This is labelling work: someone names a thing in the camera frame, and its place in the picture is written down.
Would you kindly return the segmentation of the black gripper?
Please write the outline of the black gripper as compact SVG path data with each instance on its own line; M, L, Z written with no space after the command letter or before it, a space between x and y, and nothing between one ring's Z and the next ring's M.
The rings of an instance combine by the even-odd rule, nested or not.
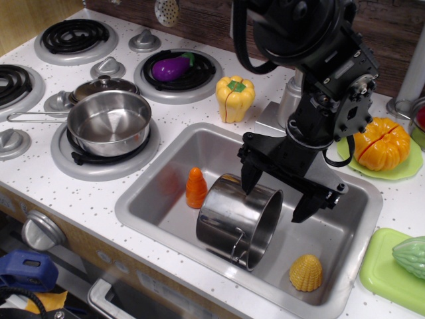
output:
M335 122L289 120L284 137L246 132L238 151L241 186L249 195L263 173L303 194L292 223L303 223L320 209L334 207L349 187L326 164L322 151L333 143Z

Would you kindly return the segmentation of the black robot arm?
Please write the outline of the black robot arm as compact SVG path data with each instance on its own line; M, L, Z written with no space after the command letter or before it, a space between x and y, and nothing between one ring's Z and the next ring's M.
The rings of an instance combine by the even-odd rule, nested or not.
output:
M298 190L292 220L301 223L334 207L348 190L326 153L342 139L355 152L369 113L378 62L352 29L353 1L235 1L233 40L241 65L254 74L278 66L303 73L301 100L283 137L247 132L239 150L242 188L250 193L263 173Z

